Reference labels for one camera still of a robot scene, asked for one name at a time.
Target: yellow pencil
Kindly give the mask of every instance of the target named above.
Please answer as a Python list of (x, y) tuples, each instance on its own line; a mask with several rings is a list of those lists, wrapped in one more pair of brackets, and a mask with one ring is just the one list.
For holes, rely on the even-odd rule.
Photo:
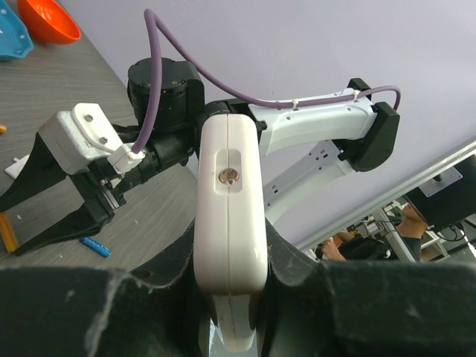
[(5, 212), (0, 212), (0, 234), (8, 253), (18, 249), (20, 244)]

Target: orange bowl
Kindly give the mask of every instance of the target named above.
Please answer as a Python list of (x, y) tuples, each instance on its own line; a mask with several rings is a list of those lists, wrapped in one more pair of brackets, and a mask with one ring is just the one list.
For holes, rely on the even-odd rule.
[(81, 38), (76, 22), (54, 0), (18, 0), (17, 6), (28, 33), (36, 41), (67, 45)]

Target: metal bracket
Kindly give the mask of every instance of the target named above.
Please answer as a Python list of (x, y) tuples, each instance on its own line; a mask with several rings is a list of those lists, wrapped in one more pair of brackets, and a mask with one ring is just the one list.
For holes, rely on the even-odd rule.
[(425, 196), (432, 197), (444, 188), (447, 188), (450, 184), (462, 179), (463, 175), (461, 175), (454, 167), (450, 167), (439, 174), (437, 178), (438, 179), (432, 178), (418, 187)]

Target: black fabric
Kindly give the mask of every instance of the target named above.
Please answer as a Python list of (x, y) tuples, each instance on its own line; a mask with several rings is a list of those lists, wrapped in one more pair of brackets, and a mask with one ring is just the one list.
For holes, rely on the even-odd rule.
[[(422, 256), (421, 240), (417, 238), (402, 237), (408, 249), (413, 254), (415, 260), (419, 262)], [(393, 260), (396, 255), (391, 252), (388, 256), (388, 251), (391, 247), (383, 239), (363, 238), (361, 235), (356, 235), (350, 241), (345, 242), (339, 246), (339, 251), (346, 260)]]

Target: blue object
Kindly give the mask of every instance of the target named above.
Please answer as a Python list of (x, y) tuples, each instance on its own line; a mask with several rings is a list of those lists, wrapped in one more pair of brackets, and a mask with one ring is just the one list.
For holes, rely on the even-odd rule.
[(0, 0), (0, 61), (25, 58), (33, 42), (23, 21)]
[(98, 253), (101, 257), (107, 258), (109, 255), (111, 255), (111, 250), (109, 248), (105, 247), (104, 245), (99, 243), (97, 240), (92, 239), (91, 237), (81, 238), (80, 242)]

